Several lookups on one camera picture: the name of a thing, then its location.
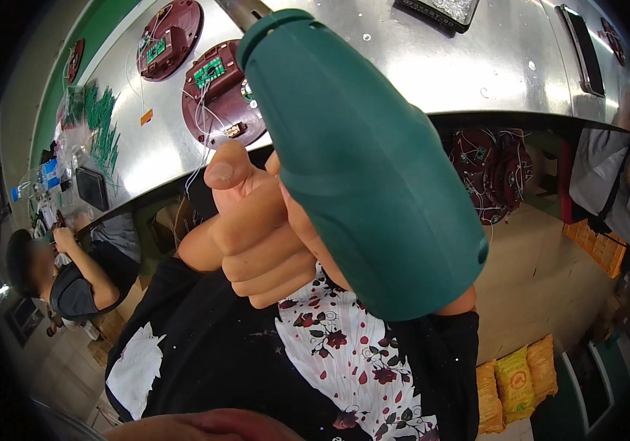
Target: orange label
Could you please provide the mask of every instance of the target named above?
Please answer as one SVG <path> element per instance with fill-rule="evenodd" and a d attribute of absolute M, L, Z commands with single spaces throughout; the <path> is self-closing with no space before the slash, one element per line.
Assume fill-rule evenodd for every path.
<path fill-rule="evenodd" d="M 511 389 L 518 390 L 526 385 L 526 373 L 519 370 L 515 374 L 511 375 L 511 381 L 509 382 Z"/>
<path fill-rule="evenodd" d="M 149 109 L 145 115 L 141 117 L 141 125 L 143 126 L 143 124 L 149 122 L 151 118 L 153 118 L 153 109 Z"/>

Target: orange crate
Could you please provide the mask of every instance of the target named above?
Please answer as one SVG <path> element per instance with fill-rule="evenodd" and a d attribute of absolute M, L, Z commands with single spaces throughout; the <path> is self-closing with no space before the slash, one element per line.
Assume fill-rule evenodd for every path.
<path fill-rule="evenodd" d="M 619 245 L 601 234 L 597 235 L 589 228 L 586 219 L 572 225 L 565 224 L 562 232 L 588 252 L 610 278 L 613 279 L 620 274 L 621 260 L 623 260 L 623 255 L 626 252 L 625 246 Z M 626 244 L 613 233 L 609 236 L 624 245 Z"/>

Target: white floral pattern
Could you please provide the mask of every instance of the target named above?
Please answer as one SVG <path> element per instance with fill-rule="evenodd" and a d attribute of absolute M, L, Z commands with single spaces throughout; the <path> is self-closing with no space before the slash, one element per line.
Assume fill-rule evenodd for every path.
<path fill-rule="evenodd" d="M 413 375 L 386 324 L 353 292 L 316 278 L 279 302 L 276 330 L 300 375 L 341 410 L 332 424 L 358 424 L 372 439 L 438 440 L 437 418 L 423 416 Z"/>

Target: green tool handle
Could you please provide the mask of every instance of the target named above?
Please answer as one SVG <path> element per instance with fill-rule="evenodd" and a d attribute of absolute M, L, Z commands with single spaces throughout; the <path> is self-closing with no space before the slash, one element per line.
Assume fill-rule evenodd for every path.
<path fill-rule="evenodd" d="M 440 310 L 483 268 L 486 236 L 430 120 L 368 60 L 306 13 L 276 11 L 244 35 L 249 78 L 281 162 L 367 310 Z"/>

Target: stainless steel workbench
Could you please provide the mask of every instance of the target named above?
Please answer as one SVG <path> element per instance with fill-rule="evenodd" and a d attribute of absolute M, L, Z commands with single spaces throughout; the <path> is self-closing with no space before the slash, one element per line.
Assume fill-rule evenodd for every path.
<path fill-rule="evenodd" d="M 191 61 L 242 32 L 214 2 L 200 1 L 204 29 L 191 57 L 168 79 L 140 81 L 134 64 L 143 27 L 164 5 L 157 1 L 116 40 L 91 74 L 118 94 L 112 122 L 120 133 L 110 209 L 202 163 L 204 148 L 188 132 L 180 107 Z M 480 0 L 469 30 L 449 35 L 392 7 L 393 0 L 265 0 L 273 10 L 301 8 L 368 58 L 408 101 L 428 114 L 460 111 L 525 111 L 611 123 L 630 87 L 630 64 L 619 65 L 597 32 L 601 12 L 587 0 Z M 606 98 L 584 93 L 576 52 L 554 7 L 566 3 L 584 16 L 601 65 Z M 630 47 L 624 45 L 630 57 Z M 144 127 L 138 94 L 154 111 Z M 268 134 L 249 150 L 270 144 Z M 73 212 L 84 209 L 76 205 Z M 101 213 L 94 210 L 93 217 Z"/>

